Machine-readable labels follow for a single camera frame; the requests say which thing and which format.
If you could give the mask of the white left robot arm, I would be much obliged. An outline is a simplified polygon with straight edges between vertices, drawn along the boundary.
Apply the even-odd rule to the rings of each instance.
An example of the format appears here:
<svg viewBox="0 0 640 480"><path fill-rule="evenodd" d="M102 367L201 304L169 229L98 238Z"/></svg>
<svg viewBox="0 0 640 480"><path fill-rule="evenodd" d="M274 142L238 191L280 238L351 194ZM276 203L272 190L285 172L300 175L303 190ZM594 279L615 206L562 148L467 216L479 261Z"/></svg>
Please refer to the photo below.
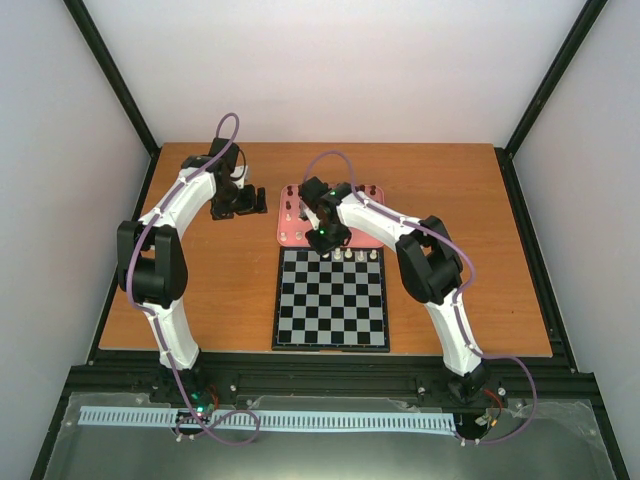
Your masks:
<svg viewBox="0 0 640 480"><path fill-rule="evenodd" d="M205 204L214 220L266 213L266 191L248 183L248 174L241 147L215 138L208 153L183 161L174 183L148 213L117 229L119 287L146 316L160 363L180 370L172 388L186 402L206 395L208 378L193 368L200 348L184 309L188 268L181 240Z"/></svg>

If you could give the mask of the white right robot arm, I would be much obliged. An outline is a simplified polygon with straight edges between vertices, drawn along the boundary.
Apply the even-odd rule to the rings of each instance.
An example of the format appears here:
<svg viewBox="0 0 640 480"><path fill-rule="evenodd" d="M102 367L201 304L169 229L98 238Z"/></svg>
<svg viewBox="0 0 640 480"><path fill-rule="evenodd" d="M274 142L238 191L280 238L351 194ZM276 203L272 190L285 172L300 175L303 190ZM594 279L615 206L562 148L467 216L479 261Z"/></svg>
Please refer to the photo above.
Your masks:
<svg viewBox="0 0 640 480"><path fill-rule="evenodd" d="M405 217L356 192L348 183L330 187L316 177L299 185L301 210L312 228L309 245L325 255L345 247L359 230L396 254L405 291L429 313L446 368L463 377L479 364L455 318L453 295L461 286L462 262L436 217Z"/></svg>

